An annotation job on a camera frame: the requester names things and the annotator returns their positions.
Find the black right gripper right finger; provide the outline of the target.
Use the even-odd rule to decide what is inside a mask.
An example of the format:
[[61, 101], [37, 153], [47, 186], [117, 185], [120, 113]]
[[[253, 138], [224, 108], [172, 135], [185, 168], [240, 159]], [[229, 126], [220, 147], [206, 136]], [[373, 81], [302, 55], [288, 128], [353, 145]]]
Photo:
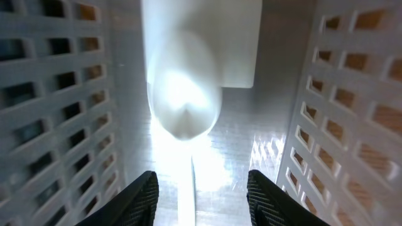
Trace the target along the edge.
[[248, 173], [247, 202], [253, 226], [329, 226], [256, 169]]

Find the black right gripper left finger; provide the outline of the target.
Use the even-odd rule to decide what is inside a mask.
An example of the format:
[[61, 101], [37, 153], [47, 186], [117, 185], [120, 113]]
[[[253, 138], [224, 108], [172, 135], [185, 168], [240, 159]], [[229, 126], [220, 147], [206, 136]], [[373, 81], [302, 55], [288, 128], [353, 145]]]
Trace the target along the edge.
[[77, 226], [153, 226], [158, 197], [157, 174], [154, 171], [145, 171]]

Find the white plastic spoon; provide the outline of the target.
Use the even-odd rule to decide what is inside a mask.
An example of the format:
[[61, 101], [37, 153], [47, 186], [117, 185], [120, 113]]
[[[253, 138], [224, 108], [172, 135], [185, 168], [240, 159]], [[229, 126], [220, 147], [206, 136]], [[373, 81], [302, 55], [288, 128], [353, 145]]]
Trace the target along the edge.
[[222, 89], [214, 48], [215, 1], [141, 1], [151, 115], [170, 135], [178, 185], [178, 223], [196, 224], [194, 140], [216, 123]]

